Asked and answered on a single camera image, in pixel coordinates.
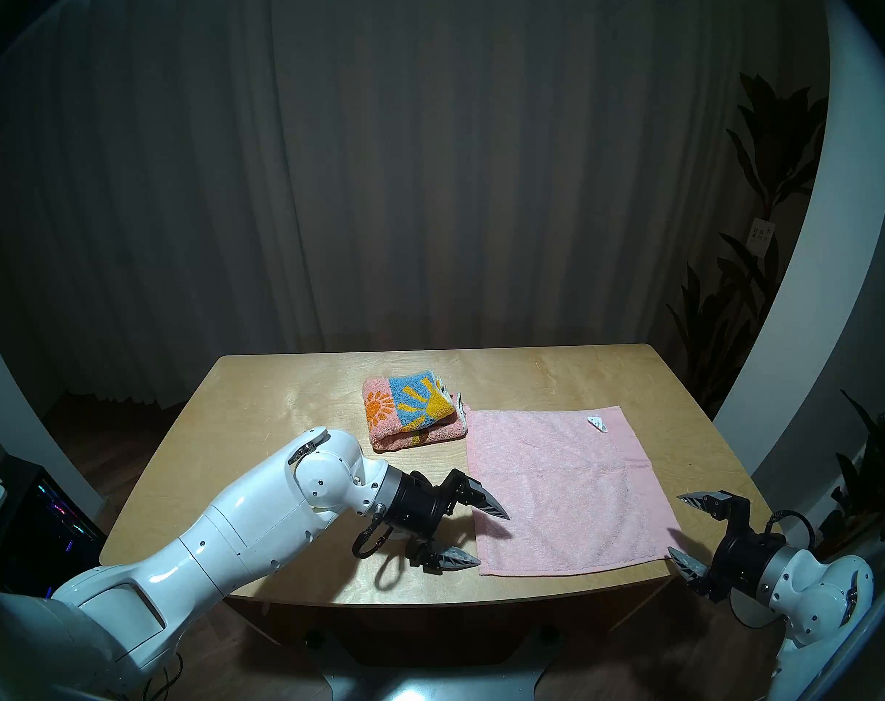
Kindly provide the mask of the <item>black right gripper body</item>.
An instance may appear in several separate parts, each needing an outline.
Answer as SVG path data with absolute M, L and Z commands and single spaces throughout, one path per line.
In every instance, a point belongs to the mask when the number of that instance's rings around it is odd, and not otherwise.
M 771 532 L 778 517 L 771 516 L 761 533 L 750 526 L 750 502 L 735 495 L 734 505 L 726 521 L 726 534 L 719 543 L 710 567 L 712 587 L 708 598 L 719 603 L 728 598 L 732 590 L 758 598 L 758 587 L 771 559 L 783 546 L 783 536 Z

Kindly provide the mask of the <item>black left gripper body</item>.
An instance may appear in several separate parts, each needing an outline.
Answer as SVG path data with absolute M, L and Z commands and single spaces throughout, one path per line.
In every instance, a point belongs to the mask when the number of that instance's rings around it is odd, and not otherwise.
M 473 478 L 453 469 L 441 485 L 433 485 L 419 472 L 389 469 L 384 475 L 384 540 L 414 539 L 418 551 L 428 554 L 462 554 L 444 546 L 435 533 L 456 504 L 470 505 Z

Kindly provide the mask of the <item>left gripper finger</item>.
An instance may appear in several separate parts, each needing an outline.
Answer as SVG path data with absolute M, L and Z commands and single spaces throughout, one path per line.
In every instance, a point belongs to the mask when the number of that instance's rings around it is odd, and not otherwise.
M 441 576 L 479 566 L 480 560 L 467 551 L 438 542 L 417 543 L 417 567 L 426 574 Z
M 466 478 L 466 505 L 479 509 L 497 519 L 504 521 L 511 519 L 493 494 L 489 493 L 479 481 L 471 477 Z

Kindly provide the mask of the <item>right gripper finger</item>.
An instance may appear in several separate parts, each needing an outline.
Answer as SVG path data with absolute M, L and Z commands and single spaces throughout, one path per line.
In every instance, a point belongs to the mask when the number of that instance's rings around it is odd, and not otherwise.
M 669 547 L 668 554 L 680 576 L 690 588 L 712 587 L 710 568 L 708 566 L 675 547 Z
M 733 498 L 734 495 L 727 492 L 693 492 L 678 495 L 680 501 L 714 519 L 728 519 L 734 505 Z

